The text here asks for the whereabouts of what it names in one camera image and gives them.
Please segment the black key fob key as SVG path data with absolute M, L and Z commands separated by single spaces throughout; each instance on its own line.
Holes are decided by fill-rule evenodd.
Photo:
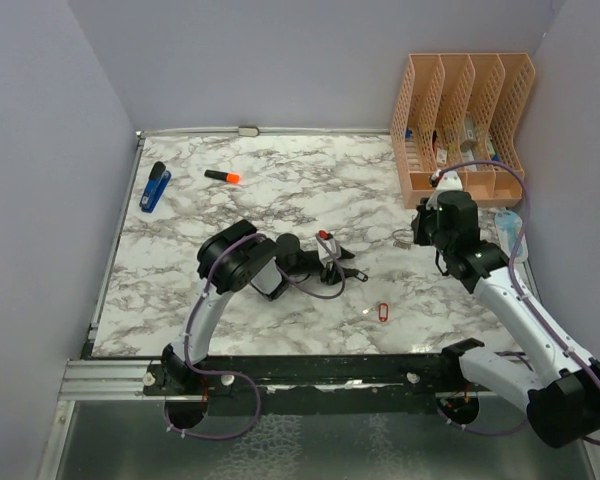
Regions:
M 356 279 L 358 281 L 361 281 L 361 282 L 366 282 L 369 279 L 369 277 L 364 272 L 362 272 L 362 271 L 360 271 L 358 269 L 348 269 L 348 268 L 345 268 L 344 269 L 344 275 L 345 275 L 346 279 L 354 278 L 354 279 Z

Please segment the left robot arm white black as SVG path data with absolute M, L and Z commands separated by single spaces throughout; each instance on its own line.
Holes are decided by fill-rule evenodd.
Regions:
M 219 320 L 234 294 L 247 286 L 268 301 L 277 300 L 293 286 L 322 300 L 344 292 L 350 278 L 366 282 L 358 269 L 344 268 L 343 260 L 355 254 L 324 230 L 315 235 L 317 247 L 304 250 L 291 233 L 273 240 L 243 219 L 206 240 L 197 253 L 199 290 L 179 340 L 162 352 L 166 382 L 186 395 L 200 385 L 196 366 L 209 354 Z

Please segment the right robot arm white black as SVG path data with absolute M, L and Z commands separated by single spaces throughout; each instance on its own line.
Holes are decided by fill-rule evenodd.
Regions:
M 443 191 L 420 201 L 414 241 L 432 246 L 444 275 L 460 281 L 505 326 L 531 364 L 520 367 L 476 339 L 444 349 L 441 383 L 461 391 L 471 383 L 498 394 L 526 415 L 548 446 L 589 440 L 600 430 L 600 361 L 569 339 L 521 284 L 496 244 L 482 239 L 478 206 L 469 193 Z

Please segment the silver keyring with clips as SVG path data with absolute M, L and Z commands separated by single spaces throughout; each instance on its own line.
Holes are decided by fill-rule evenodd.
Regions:
M 409 250 L 414 244 L 414 235 L 411 229 L 401 228 L 392 232 L 393 246 Z

